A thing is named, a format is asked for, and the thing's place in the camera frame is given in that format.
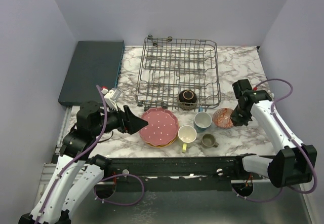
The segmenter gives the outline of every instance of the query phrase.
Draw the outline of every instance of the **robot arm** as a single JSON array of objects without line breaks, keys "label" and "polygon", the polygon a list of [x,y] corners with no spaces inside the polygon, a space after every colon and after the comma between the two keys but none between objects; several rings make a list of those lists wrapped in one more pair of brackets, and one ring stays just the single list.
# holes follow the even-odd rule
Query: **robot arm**
[{"label": "robot arm", "polygon": [[[249,80],[239,80],[233,84],[238,105],[231,115],[235,126],[247,125],[256,118],[273,144],[276,152],[274,159],[253,154],[238,157],[240,171],[254,172],[268,177],[277,188],[299,183],[310,182],[312,174],[304,157],[296,146],[288,139],[271,112],[272,99],[264,91],[252,90]],[[278,119],[290,135],[294,135],[281,116],[274,109]],[[304,145],[294,135],[295,142],[306,152],[312,165],[315,165],[317,152],[312,145]]]},{"label": "robot arm", "polygon": [[[105,132],[117,129],[122,133],[134,134],[148,125],[145,120],[135,116],[128,106],[124,106],[124,111],[117,107],[116,92],[117,90],[109,92],[103,90],[103,94],[106,95],[104,99],[110,107],[110,112],[107,112],[108,122]],[[86,151],[96,140],[96,136],[103,128],[102,113],[99,104],[94,101],[80,106],[76,115],[76,128],[73,127],[63,139],[58,163],[46,191],[34,209],[20,218],[19,224],[34,224],[37,217],[39,217],[38,223],[42,224],[70,224],[75,210],[89,191],[103,179],[104,175],[112,174],[111,161],[96,155],[82,177],[72,186],[77,173],[83,168],[91,153],[89,151],[72,163],[61,175],[58,175],[71,160]]]}]

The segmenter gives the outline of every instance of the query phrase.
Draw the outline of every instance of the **cup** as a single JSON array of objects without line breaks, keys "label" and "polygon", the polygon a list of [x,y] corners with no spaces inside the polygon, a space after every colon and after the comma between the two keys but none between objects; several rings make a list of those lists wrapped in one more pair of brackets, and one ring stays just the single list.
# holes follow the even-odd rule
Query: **cup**
[{"label": "cup", "polygon": [[178,131],[178,137],[182,141],[182,153],[186,153],[187,151],[187,144],[193,143],[197,138],[196,130],[190,126],[185,125],[180,127]]},{"label": "cup", "polygon": [[218,146],[218,143],[216,142],[216,139],[212,134],[204,134],[203,137],[201,138],[201,143],[205,148]]},{"label": "cup", "polygon": [[203,132],[212,124],[212,117],[203,111],[200,107],[198,113],[194,116],[193,125],[197,132]]}]

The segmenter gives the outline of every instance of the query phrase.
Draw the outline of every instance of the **mug handle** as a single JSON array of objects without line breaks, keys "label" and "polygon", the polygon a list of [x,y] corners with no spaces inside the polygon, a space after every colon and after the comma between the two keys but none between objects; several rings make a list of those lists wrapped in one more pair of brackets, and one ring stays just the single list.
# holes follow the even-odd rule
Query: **mug handle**
[{"label": "mug handle", "polygon": [[186,153],[187,151],[187,143],[183,143],[182,145],[182,153]]}]

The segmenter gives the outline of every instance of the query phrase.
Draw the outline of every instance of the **dishwasher rack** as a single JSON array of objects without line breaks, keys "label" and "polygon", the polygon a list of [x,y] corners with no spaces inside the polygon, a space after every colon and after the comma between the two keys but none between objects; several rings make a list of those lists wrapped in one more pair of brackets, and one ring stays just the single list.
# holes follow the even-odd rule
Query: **dishwasher rack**
[{"label": "dishwasher rack", "polygon": [[178,109],[178,94],[192,90],[197,107],[216,108],[221,101],[217,45],[211,40],[153,38],[144,40],[136,86],[136,103]]}]

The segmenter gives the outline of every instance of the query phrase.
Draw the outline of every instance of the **pink plate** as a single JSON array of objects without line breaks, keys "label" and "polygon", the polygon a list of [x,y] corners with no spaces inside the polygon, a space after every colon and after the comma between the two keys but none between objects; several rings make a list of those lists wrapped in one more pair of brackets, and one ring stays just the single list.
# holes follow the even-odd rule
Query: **pink plate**
[{"label": "pink plate", "polygon": [[169,110],[151,108],[143,113],[141,119],[148,121],[148,126],[140,130],[140,136],[152,145],[165,145],[177,137],[179,122]]}]

